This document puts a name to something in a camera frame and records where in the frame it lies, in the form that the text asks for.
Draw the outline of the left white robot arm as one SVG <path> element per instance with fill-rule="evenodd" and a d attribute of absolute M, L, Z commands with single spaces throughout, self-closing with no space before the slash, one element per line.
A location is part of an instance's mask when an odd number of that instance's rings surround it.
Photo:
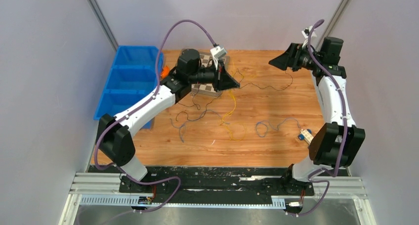
<path fill-rule="evenodd" d="M 133 137 L 143 126 L 162 111 L 172 107 L 189 94 L 194 84 L 211 84 L 215 91 L 238 89 L 240 83 L 226 70 L 225 48 L 215 45 L 207 67 L 202 65 L 196 49 L 184 49 L 176 65 L 146 97 L 130 108 L 111 116 L 104 114 L 99 120 L 95 150 L 101 150 L 132 180 L 138 192 L 146 192 L 151 179 L 147 168 L 136 157 Z"/>

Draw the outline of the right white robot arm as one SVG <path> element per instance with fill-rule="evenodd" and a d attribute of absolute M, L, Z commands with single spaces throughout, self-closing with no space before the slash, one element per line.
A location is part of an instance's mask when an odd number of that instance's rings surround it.
<path fill-rule="evenodd" d="M 326 171 L 334 174 L 336 167 L 352 164 L 363 141 L 365 130 L 356 126 L 346 96 L 346 70 L 339 65 L 343 40 L 324 38 L 319 51 L 313 53 L 322 68 L 311 59 L 309 52 L 299 49 L 297 65 L 312 71 L 316 79 L 325 124 L 309 144 L 309 154 L 292 166 L 291 175 L 282 180 L 283 190 L 295 194 L 302 181 Z"/>

